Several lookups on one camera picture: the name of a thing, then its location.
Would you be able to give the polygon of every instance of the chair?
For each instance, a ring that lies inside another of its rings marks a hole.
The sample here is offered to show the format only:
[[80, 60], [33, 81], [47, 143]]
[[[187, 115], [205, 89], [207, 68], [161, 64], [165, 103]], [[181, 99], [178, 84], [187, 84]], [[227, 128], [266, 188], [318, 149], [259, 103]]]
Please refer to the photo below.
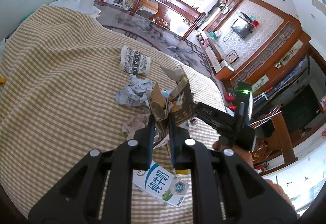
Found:
[[[193, 24], [190, 26], [190, 28], [183, 35], [184, 39], [186, 39], [191, 34], [191, 32], [197, 27], [197, 25], [201, 22], [201, 20], [206, 15], [206, 13], [198, 12], [197, 10], [195, 10], [191, 6], [187, 5], [182, 0], [155, 0], [155, 1], [157, 1], [158, 3], [160, 3], [161, 5], [169, 8], [169, 9], [172, 9], [176, 13], [184, 16], [185, 18], [187, 18], [188, 20], [193, 22]], [[131, 10], [131, 13], [136, 13], [136, 11], [138, 10], [140, 2], [141, 2], [141, 0], [136, 0], [135, 1], [135, 4], [134, 4], [134, 6], [133, 6], [133, 8]]]
[[148, 17], [148, 19], [169, 30], [170, 29], [170, 23], [171, 23], [171, 19], [170, 19], [169, 14], [168, 14], [169, 8], [164, 6], [161, 3], [159, 3], [157, 5], [157, 8], [158, 8], [158, 12], [155, 13], [154, 15]]
[[262, 120], [254, 122], [250, 126], [256, 128], [268, 120], [272, 120], [275, 131], [272, 133], [272, 136], [269, 138], [259, 138], [256, 141], [255, 150], [252, 152], [252, 158], [254, 165], [263, 163], [265, 159], [271, 154], [274, 150], [281, 150], [284, 158], [284, 164], [267, 170], [260, 175], [265, 175], [267, 173], [274, 172], [281, 168], [286, 167], [298, 160], [294, 155], [294, 150], [291, 142], [289, 132], [287, 130], [282, 111], [281, 105], [276, 106], [271, 112], [269, 112]]

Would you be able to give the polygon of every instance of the yellow checkered tablecloth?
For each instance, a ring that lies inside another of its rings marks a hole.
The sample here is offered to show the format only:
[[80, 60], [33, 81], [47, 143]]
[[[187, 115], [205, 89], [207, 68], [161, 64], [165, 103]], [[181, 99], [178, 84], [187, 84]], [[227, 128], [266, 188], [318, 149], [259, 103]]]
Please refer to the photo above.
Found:
[[[120, 106], [115, 93], [128, 82], [118, 70], [124, 45], [151, 57], [147, 76], [163, 89], [175, 87], [160, 65], [175, 59], [102, 27], [95, 19], [65, 8], [42, 6], [7, 43], [0, 76], [0, 182], [27, 217], [33, 205], [89, 150], [108, 151], [126, 141], [122, 122], [142, 111]], [[182, 65], [194, 100], [225, 111], [211, 79]], [[207, 147], [218, 139], [202, 121], [190, 136]], [[173, 173], [167, 148], [153, 160]], [[181, 177], [191, 183], [190, 175]], [[192, 223], [191, 188], [180, 208], [133, 188], [132, 223]]]

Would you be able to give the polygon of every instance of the white cup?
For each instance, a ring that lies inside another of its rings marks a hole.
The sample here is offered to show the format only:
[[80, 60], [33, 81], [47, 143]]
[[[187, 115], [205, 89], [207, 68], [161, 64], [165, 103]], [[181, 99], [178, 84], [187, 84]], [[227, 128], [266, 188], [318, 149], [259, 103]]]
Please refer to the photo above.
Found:
[[80, 0], [79, 11], [85, 14], [92, 14], [95, 0]]

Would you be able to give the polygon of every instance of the white paper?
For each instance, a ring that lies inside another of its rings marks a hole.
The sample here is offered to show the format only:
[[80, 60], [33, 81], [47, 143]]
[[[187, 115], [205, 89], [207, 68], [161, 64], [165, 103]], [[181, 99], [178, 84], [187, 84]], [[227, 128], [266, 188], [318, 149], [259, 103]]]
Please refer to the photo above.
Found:
[[153, 82], [149, 79], [137, 79], [134, 75], [130, 75], [129, 80], [132, 84], [126, 84], [122, 90], [116, 93], [117, 103], [129, 107], [146, 105], [146, 90], [153, 89]]
[[99, 14], [97, 14], [97, 13], [93, 13], [93, 14], [91, 14], [91, 15], [89, 15], [91, 18], [94, 18], [94, 19], [96, 19], [97, 17], [99, 17], [100, 15]]

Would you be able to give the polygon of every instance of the television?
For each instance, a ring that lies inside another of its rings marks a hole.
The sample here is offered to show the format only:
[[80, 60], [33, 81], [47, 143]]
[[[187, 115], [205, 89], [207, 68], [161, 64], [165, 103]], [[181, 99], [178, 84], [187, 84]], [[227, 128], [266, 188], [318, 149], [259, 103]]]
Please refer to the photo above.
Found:
[[236, 34], [242, 39], [244, 39], [249, 33], [252, 33], [255, 26], [252, 24], [252, 20], [247, 15], [244, 13], [241, 14], [244, 16], [244, 18], [239, 16], [239, 18], [232, 24], [231, 29], [235, 31]]

